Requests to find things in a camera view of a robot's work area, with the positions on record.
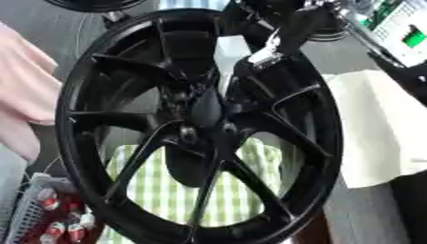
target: white paper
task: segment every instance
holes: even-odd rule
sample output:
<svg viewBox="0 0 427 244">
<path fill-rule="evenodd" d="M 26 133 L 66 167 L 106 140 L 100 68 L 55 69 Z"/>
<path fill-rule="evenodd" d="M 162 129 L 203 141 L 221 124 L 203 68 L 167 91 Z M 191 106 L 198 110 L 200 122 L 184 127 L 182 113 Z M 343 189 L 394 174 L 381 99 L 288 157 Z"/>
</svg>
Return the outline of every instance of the white paper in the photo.
<svg viewBox="0 0 427 244">
<path fill-rule="evenodd" d="M 342 120 L 342 175 L 369 187 L 427 169 L 427 109 L 382 71 L 337 75 L 328 82 Z"/>
</svg>

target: cable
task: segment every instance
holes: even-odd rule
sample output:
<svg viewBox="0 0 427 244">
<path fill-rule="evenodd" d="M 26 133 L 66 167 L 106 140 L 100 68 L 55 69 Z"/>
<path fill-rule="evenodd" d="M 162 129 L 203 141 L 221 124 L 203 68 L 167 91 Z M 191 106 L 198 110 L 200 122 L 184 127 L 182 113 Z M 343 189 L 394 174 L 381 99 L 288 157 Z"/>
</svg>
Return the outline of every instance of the cable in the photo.
<svg viewBox="0 0 427 244">
<path fill-rule="evenodd" d="M 75 49 L 74 49 L 74 56 L 76 59 L 80 57 L 80 35 L 82 33 L 83 27 L 85 26 L 86 21 L 88 20 L 90 13 L 85 13 L 85 16 L 83 16 L 82 20 L 80 21 L 80 25 L 77 30 L 77 34 L 75 35 Z"/>
<path fill-rule="evenodd" d="M 58 161 L 60 161 L 61 157 L 58 155 L 55 159 L 52 160 L 52 162 L 45 168 L 43 173 L 47 173 L 49 169 Z"/>
</svg>

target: plastic crate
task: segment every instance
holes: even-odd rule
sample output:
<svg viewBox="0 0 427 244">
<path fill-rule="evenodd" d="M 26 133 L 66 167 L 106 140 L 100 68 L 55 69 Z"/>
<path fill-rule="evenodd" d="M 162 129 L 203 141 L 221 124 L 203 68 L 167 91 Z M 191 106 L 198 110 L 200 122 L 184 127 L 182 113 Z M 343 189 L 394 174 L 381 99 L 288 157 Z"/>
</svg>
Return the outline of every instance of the plastic crate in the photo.
<svg viewBox="0 0 427 244">
<path fill-rule="evenodd" d="M 41 221 L 44 210 L 39 206 L 36 197 L 47 187 L 61 193 L 75 193 L 75 188 L 67 178 L 54 178 L 48 174 L 35 173 L 15 210 L 10 232 L 5 240 L 6 244 L 19 244 L 21 238 Z"/>
</svg>

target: green checkered cloth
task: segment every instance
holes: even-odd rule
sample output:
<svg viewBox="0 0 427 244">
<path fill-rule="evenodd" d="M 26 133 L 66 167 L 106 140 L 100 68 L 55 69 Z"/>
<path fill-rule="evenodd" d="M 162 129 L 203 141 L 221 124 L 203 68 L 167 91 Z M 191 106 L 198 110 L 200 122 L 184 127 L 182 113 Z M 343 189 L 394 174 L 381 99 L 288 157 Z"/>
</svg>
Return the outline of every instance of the green checkered cloth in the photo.
<svg viewBox="0 0 427 244">
<path fill-rule="evenodd" d="M 118 147 L 110 161 L 108 172 L 115 179 L 131 157 L 136 145 Z M 251 137 L 237 155 L 261 177 L 274 193 L 282 191 L 279 165 L 282 150 L 265 145 Z M 198 189 L 186 187 L 174 180 L 166 166 L 165 150 L 159 149 L 143 164 L 128 187 L 128 197 L 144 210 L 157 216 L 186 224 L 192 214 Z M 217 227 L 248 220 L 261 213 L 260 199 L 237 178 L 223 173 L 213 188 L 201 225 Z M 111 228 L 106 228 L 98 243 L 132 243 Z"/>
</svg>

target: wheel rim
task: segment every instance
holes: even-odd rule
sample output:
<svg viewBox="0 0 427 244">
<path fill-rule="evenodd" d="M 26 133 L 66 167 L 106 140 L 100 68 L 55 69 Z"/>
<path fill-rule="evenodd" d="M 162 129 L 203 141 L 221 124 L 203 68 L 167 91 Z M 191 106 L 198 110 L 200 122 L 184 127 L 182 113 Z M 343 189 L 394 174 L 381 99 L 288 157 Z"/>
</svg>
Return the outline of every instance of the wheel rim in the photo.
<svg viewBox="0 0 427 244">
<path fill-rule="evenodd" d="M 249 104 L 240 102 L 240 94 L 230 95 L 232 98 L 226 101 L 216 97 L 220 103 L 221 116 L 209 126 L 195 125 L 187 112 L 171 116 L 169 113 L 173 112 L 168 113 L 168 110 L 156 114 L 114 111 L 117 104 L 127 99 L 112 92 L 118 91 L 114 85 L 110 89 L 105 85 L 112 82 L 108 76 L 117 68 L 137 73 L 138 78 L 141 73 L 150 74 L 153 82 L 144 85 L 138 83 L 139 87 L 134 91 L 136 93 L 146 91 L 154 85 L 180 91 L 188 86 L 189 80 L 192 80 L 192 84 L 206 80 L 202 83 L 208 85 L 201 90 L 208 90 L 217 79 L 214 78 L 215 75 L 211 75 L 214 66 L 214 38 L 219 32 L 216 16 L 217 12 L 210 10 L 170 10 L 124 23 L 98 39 L 87 50 L 74 67 L 62 91 L 56 127 L 60 152 L 71 180 L 96 214 L 136 243 L 276 243 L 295 233 L 314 216 L 336 182 L 342 151 L 336 105 L 321 76 L 301 53 L 283 60 L 275 66 L 277 70 L 260 75 L 263 77 L 248 83 L 250 86 L 245 83 L 242 87 L 242 82 L 236 82 L 231 88 L 231 93 L 233 89 L 246 89 L 244 96 L 260 101 L 259 103 L 254 103 L 253 100 Z M 180 68 L 188 60 L 183 60 L 178 55 L 179 51 L 178 54 L 170 52 L 172 55 L 164 55 L 167 53 L 167 38 L 173 38 L 174 31 L 182 37 L 182 32 L 178 33 L 178 30 L 185 30 L 186 34 L 196 31 L 195 39 L 208 40 L 210 44 L 197 52 L 204 53 L 190 59 L 192 62 L 209 65 L 184 69 L 183 72 Z M 245 33 L 245 37 L 253 47 L 261 47 L 268 34 L 267 30 L 254 26 L 253 30 Z M 166 58 L 160 63 L 148 64 L 141 60 L 134 62 L 135 56 L 129 57 L 129 53 L 135 51 L 128 50 L 138 46 L 135 45 L 135 40 L 147 45 L 158 43 L 162 57 Z M 285 86 L 285 83 L 276 82 L 276 78 L 282 75 L 287 75 L 284 78 L 297 80 L 297 83 L 288 82 L 289 86 Z M 95 86 L 99 80 L 104 81 L 104 86 L 99 86 L 99 83 Z M 302 111 L 293 111 L 292 108 L 309 110 L 311 122 L 304 122 L 307 116 L 300 116 Z M 106 173 L 97 147 L 102 139 L 95 128 L 107 124 L 144 132 L 151 129 L 151 134 L 138 146 L 136 151 L 139 153 L 131 157 L 128 167 L 125 167 L 114 182 Z M 206 158 L 211 159 L 208 160 L 211 163 L 208 164 L 209 173 L 200 189 L 192 218 L 187 225 L 180 225 L 144 211 L 126 197 L 125 191 L 143 159 L 158 148 L 159 144 L 182 144 L 182 131 L 188 125 L 203 137 L 201 141 L 206 142 L 205 146 L 193 153 L 202 152 Z M 255 132 L 276 134 L 297 145 L 305 153 L 304 166 L 298 178 L 292 188 L 281 197 L 274 195 L 235 156 L 235 150 L 242 141 Z M 218 170 L 231 173 L 258 194 L 265 211 L 232 226 L 201 227 L 199 220 Z"/>
<path fill-rule="evenodd" d="M 85 11 L 85 12 L 107 12 L 131 8 L 146 0 L 46 0 L 50 4 L 60 8 Z"/>
</svg>

